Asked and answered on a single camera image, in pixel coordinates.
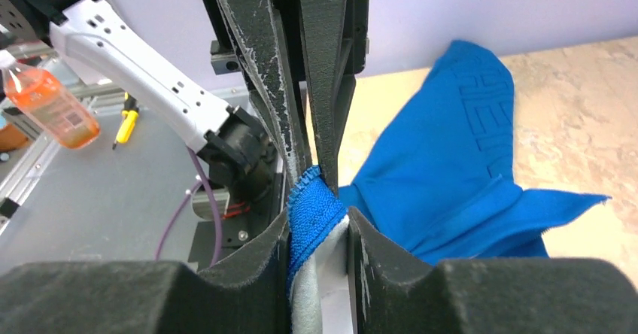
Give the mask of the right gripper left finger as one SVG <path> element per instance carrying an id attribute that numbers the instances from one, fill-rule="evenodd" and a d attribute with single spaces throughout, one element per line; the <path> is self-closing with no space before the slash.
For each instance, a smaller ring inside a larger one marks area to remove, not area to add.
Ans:
<path id="1" fill-rule="evenodd" d="M 31 263 L 1 278 L 3 333 L 286 333 L 287 218 L 210 269 Z"/>

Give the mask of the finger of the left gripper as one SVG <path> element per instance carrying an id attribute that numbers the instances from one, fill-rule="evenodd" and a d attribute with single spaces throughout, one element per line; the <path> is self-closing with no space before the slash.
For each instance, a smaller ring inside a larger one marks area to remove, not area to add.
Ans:
<path id="1" fill-rule="evenodd" d="M 245 80 L 253 85 L 251 102 L 260 115 L 295 183 L 312 164 L 290 73 L 281 15 L 272 0 L 217 0 Z"/>
<path id="2" fill-rule="evenodd" d="M 366 64 L 369 0 L 299 0 L 305 78 L 317 160 L 338 190 L 338 155 L 356 86 Z"/>

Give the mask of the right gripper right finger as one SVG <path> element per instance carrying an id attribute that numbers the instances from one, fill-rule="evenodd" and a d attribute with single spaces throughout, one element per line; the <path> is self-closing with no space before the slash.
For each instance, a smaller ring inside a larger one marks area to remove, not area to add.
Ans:
<path id="1" fill-rule="evenodd" d="M 429 266 L 350 208 L 357 333 L 635 333 L 637 294 L 593 259 L 444 260 Z"/>

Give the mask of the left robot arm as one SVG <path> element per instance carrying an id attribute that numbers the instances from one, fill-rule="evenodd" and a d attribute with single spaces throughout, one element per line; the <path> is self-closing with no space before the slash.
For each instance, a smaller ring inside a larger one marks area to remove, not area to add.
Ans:
<path id="1" fill-rule="evenodd" d="M 366 0 L 204 0 L 251 94 L 258 118 L 207 92 L 140 38 L 105 0 L 1 0 L 1 23 L 91 68 L 158 113 L 225 186 L 260 169 L 275 142 L 295 181 L 310 166 L 295 89 L 306 83 L 324 182 L 338 188 L 337 156 L 365 65 Z"/>

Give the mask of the blue zip jacket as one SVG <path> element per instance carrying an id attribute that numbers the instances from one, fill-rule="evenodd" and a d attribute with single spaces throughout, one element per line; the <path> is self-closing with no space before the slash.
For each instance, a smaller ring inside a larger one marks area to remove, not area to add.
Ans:
<path id="1" fill-rule="evenodd" d="M 546 257 L 542 234 L 606 196 L 523 189 L 513 175 L 515 86 L 490 50 L 452 41 L 381 133 L 352 183 L 334 193 L 308 168 L 290 191 L 287 298 L 294 333 L 323 330 L 320 267 L 357 208 L 418 259 Z"/>

